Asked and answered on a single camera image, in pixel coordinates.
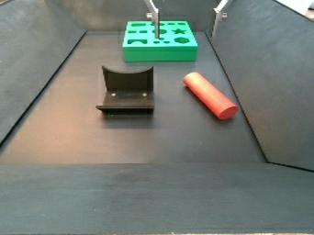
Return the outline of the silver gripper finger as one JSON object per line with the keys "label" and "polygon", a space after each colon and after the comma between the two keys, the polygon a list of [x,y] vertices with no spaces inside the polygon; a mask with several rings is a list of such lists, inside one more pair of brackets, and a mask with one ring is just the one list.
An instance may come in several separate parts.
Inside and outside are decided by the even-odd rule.
{"label": "silver gripper finger", "polygon": [[146,17],[153,21],[156,26],[156,38],[160,38],[160,10],[156,6],[154,0],[144,0],[146,6],[149,8],[149,12],[146,13]]}
{"label": "silver gripper finger", "polygon": [[232,0],[221,0],[218,6],[214,8],[216,19],[214,19],[212,36],[216,36],[218,24],[222,21],[222,19],[228,17],[228,13],[225,12],[225,10],[228,9],[230,3],[232,3]]}

